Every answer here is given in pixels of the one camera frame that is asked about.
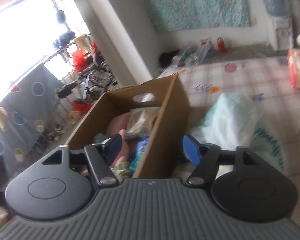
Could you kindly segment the red plastic bag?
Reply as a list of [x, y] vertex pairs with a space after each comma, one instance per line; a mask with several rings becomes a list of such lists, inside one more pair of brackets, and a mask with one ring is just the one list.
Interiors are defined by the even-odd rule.
[[90, 53], [84, 49], [79, 48], [72, 54], [73, 68], [76, 72], [82, 72], [89, 67], [90, 64]]

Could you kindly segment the black cloth on floor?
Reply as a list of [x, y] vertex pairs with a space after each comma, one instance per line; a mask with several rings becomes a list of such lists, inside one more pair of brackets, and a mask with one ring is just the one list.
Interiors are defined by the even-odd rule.
[[167, 68], [172, 64], [172, 59], [179, 54], [179, 49], [170, 52], [164, 52], [159, 56], [161, 68]]

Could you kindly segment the clear plastic bag clutter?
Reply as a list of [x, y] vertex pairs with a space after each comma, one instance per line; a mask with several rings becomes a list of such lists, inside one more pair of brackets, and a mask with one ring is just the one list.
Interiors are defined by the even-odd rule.
[[172, 58], [172, 65], [175, 67], [197, 66], [203, 64], [205, 59], [215, 55], [213, 43], [209, 38], [201, 40], [200, 45], [188, 44], [181, 48], [177, 55]]

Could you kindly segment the blue wet wipes pack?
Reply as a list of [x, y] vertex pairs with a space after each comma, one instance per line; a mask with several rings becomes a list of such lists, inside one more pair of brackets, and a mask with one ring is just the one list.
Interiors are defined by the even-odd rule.
[[133, 153], [132, 160], [130, 161], [128, 167], [130, 176], [132, 176], [136, 171], [136, 169], [138, 168], [138, 165], [143, 157], [148, 142], [149, 142], [149, 137], [144, 137], [137, 143], [136, 149]]

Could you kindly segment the wheelchair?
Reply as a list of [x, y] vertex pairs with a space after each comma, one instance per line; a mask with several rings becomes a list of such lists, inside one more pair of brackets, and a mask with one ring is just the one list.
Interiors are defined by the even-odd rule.
[[78, 87], [83, 88], [82, 100], [97, 100], [104, 92], [117, 85], [117, 79], [111, 72], [106, 61], [93, 63], [79, 73]]

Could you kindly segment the checked floral bed sheet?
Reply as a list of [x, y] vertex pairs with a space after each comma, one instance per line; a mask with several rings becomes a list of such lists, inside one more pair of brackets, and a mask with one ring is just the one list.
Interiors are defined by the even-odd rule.
[[223, 93], [238, 93], [254, 102], [270, 136], [278, 140], [284, 171], [295, 183], [299, 200], [293, 220], [300, 225], [300, 89], [290, 85], [284, 57], [167, 68], [161, 77], [178, 74], [189, 98], [188, 132], [200, 136], [198, 126]]

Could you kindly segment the grey circle-pattern fabric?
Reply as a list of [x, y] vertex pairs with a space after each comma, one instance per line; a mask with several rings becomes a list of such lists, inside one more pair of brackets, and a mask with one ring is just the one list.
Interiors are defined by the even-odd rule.
[[43, 65], [25, 74], [2, 99], [7, 112], [4, 129], [0, 128], [0, 155], [8, 175], [21, 168], [59, 104], [56, 88], [62, 87]]

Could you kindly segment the pink plush toy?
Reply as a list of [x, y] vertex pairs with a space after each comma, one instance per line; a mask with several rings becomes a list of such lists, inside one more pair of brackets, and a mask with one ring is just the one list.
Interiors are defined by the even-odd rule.
[[111, 167], [115, 167], [122, 162], [128, 161], [130, 156], [130, 151], [128, 144], [126, 143], [126, 129], [128, 126], [130, 118], [130, 112], [121, 114], [115, 118], [113, 118], [108, 125], [106, 135], [112, 137], [116, 134], [121, 135], [121, 151], [118, 153], [117, 157], [115, 158], [114, 162], [111, 164]]

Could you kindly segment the brown cardboard box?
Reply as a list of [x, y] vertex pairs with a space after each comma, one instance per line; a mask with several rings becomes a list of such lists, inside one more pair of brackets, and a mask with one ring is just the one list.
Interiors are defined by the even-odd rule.
[[189, 113], [190, 103], [179, 76], [162, 77], [104, 93], [66, 143], [78, 150], [93, 143], [98, 134], [110, 137], [123, 129], [132, 152], [138, 141], [148, 140], [133, 178], [170, 178], [183, 151]]

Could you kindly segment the white water dispenser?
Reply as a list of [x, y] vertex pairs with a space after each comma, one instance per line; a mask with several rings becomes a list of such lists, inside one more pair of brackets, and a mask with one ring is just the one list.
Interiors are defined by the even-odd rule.
[[284, 51], [293, 47], [293, 26], [290, 16], [268, 16], [267, 25], [269, 44], [274, 51]]

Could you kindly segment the white plastic bag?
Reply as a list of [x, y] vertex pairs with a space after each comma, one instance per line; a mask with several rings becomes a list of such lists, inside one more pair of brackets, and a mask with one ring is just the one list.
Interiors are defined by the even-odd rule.
[[212, 143], [224, 150], [245, 146], [285, 173], [286, 155], [277, 132], [257, 103], [248, 96], [221, 94], [189, 134], [201, 144]]

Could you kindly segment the floral teal wall cloth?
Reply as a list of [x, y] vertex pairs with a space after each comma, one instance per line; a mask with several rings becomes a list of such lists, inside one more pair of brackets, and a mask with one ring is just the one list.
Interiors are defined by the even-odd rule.
[[143, 0], [157, 31], [248, 27], [247, 0]]

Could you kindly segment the green scrunchie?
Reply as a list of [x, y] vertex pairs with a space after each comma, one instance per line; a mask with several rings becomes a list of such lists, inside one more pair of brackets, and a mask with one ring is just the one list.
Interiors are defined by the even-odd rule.
[[112, 167], [111, 171], [118, 179], [118, 181], [122, 182], [125, 178], [130, 177], [129, 162], [127, 161], [121, 162], [116, 166]]

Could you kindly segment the white cotton pads pack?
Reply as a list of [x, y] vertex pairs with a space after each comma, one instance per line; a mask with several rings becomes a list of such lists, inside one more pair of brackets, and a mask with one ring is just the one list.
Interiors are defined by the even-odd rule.
[[132, 109], [126, 129], [127, 139], [149, 137], [159, 112], [160, 107]]

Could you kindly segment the pink wet wipes pack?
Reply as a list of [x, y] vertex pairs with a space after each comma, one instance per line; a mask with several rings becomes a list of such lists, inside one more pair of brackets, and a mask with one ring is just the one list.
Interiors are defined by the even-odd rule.
[[287, 60], [290, 84], [293, 88], [300, 89], [300, 49], [289, 49]]

